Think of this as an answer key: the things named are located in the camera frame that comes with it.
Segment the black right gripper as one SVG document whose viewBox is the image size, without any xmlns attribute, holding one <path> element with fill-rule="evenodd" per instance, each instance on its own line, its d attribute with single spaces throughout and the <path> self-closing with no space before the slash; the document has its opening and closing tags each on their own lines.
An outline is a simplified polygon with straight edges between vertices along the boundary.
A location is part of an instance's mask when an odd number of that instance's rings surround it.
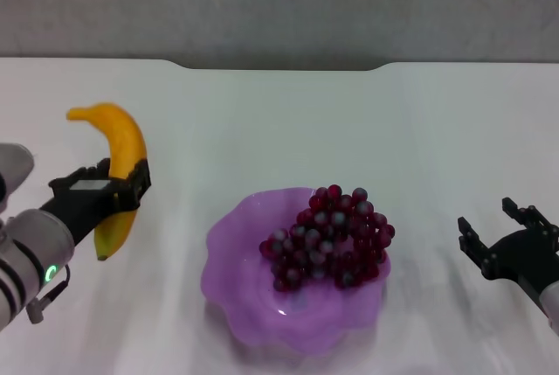
<svg viewBox="0 0 559 375">
<path fill-rule="evenodd" d="M 533 302 L 539 302 L 543 291 L 559 281 L 559 228 L 534 205 L 519 207 L 511 198 L 503 198 L 501 205 L 509 218 L 530 229 L 511 233 L 487 248 L 460 217 L 459 248 L 486 279 L 513 281 Z"/>
</svg>

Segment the dark red grape bunch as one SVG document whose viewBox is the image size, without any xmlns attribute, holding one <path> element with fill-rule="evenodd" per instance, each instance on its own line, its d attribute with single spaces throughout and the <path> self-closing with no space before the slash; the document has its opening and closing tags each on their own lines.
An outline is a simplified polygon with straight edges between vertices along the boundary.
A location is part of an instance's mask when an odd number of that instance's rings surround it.
<svg viewBox="0 0 559 375">
<path fill-rule="evenodd" d="M 293 292 L 307 281 L 330 279 L 338 289 L 375 280 L 396 230 L 375 210 L 368 192 L 345 194 L 337 184 L 318 188 L 290 228 L 274 230 L 259 244 L 271 263 L 273 288 Z"/>
</svg>

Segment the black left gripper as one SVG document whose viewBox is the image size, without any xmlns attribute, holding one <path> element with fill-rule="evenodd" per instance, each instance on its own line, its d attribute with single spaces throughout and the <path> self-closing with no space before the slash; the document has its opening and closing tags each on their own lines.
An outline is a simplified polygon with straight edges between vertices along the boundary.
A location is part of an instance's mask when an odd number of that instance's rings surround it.
<svg viewBox="0 0 559 375">
<path fill-rule="evenodd" d="M 111 184 L 108 172 L 110 159 L 82 167 L 66 177 L 49 183 L 52 198 L 39 210 L 52 215 L 70 232 L 77 246 L 111 212 Z M 126 178 L 114 178 L 114 209 L 116 212 L 136 211 L 151 186 L 147 159 L 138 161 Z"/>
</svg>

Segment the purple scalloped plastic bowl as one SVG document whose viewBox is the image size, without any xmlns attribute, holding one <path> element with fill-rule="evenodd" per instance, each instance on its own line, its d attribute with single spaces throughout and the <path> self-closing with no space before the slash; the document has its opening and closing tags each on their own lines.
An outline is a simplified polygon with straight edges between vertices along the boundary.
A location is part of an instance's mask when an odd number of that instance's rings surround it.
<svg viewBox="0 0 559 375">
<path fill-rule="evenodd" d="M 321 355 L 349 332 L 376 326 L 389 260 L 359 288 L 338 289 L 328 281 L 310 282 L 293 293 L 273 288 L 271 266 L 259 243 L 292 223 L 313 194 L 307 187 L 253 193 L 207 234 L 201 290 L 224 312 L 232 335 L 243 344 L 284 344 L 304 355 Z"/>
</svg>

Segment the yellow banana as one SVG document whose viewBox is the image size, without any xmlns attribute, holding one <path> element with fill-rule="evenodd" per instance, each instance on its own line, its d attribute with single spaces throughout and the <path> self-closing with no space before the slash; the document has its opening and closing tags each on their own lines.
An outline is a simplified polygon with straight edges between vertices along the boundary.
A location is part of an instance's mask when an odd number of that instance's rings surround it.
<svg viewBox="0 0 559 375">
<path fill-rule="evenodd" d="M 116 104 L 71 108 L 66 113 L 66 119 L 88 122 L 106 137 L 110 152 L 110 177 L 126 179 L 136 164 L 147 158 L 143 134 L 135 119 Z M 116 213 L 95 227 L 93 241 L 98 260 L 107 260 L 124 245 L 136 213 L 137 210 Z"/>
</svg>

